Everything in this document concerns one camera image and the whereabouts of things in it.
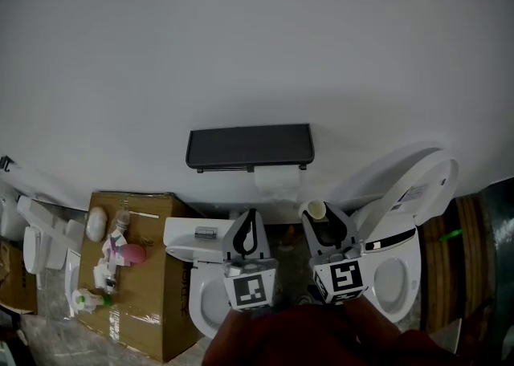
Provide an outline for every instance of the pink object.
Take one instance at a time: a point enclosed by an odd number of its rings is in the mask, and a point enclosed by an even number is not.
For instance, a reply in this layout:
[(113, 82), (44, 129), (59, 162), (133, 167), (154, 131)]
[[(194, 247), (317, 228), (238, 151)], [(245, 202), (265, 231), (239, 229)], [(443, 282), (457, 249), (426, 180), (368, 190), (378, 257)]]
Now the pink object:
[(134, 243), (118, 246), (117, 253), (119, 253), (121, 256), (123, 256), (124, 259), (131, 263), (142, 263), (146, 259), (145, 248)]

